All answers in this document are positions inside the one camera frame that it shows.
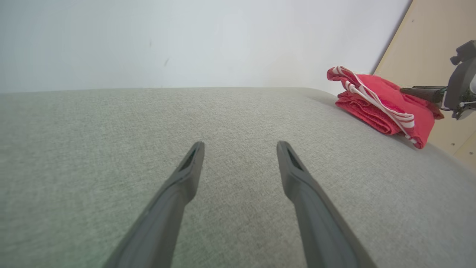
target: gray textured surface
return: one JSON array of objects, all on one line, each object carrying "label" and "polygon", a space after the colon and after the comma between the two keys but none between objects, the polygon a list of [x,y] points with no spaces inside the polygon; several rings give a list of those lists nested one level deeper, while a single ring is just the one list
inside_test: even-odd
[{"label": "gray textured surface", "polygon": [[476,266],[476,179],[311,89],[0,95],[2,267],[98,267],[197,140],[174,267],[305,267],[288,141],[378,266]]}]

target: wooden panel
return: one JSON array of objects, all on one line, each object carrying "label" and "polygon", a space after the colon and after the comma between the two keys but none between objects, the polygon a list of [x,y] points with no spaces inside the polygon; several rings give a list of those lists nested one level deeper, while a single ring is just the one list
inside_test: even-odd
[{"label": "wooden panel", "polygon": [[455,157],[459,159],[476,175],[476,131],[471,137],[459,148]]},{"label": "wooden panel", "polygon": [[[447,85],[455,49],[476,39],[476,0],[414,0],[375,75],[402,87]],[[453,155],[476,131],[476,113],[436,121],[429,142]]]}]

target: towel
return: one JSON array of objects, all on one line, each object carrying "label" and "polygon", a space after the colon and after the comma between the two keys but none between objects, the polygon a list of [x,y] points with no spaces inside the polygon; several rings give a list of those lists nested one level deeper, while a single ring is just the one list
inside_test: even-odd
[{"label": "towel", "polygon": [[341,81],[346,89],[338,95],[338,107],[384,134],[404,135],[418,149],[425,147],[435,119],[444,118],[434,103],[403,94],[381,77],[337,66],[328,70],[327,79]]}]

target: white backdrop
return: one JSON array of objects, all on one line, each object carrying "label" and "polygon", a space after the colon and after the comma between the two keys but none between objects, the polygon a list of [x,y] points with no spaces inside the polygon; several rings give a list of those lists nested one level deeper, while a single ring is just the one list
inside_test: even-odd
[{"label": "white backdrop", "polygon": [[311,87],[368,73],[408,0],[1,0],[0,92]]}]

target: red towel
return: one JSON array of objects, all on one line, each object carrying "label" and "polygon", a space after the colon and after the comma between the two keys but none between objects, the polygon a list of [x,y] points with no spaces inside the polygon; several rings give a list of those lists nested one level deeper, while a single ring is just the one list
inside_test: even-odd
[{"label": "red towel", "polygon": [[341,81],[346,89],[338,95],[338,107],[384,134],[404,134],[418,149],[425,147],[435,119],[444,118],[434,103],[403,94],[399,86],[378,76],[356,75],[337,66],[329,69],[327,79]]}]

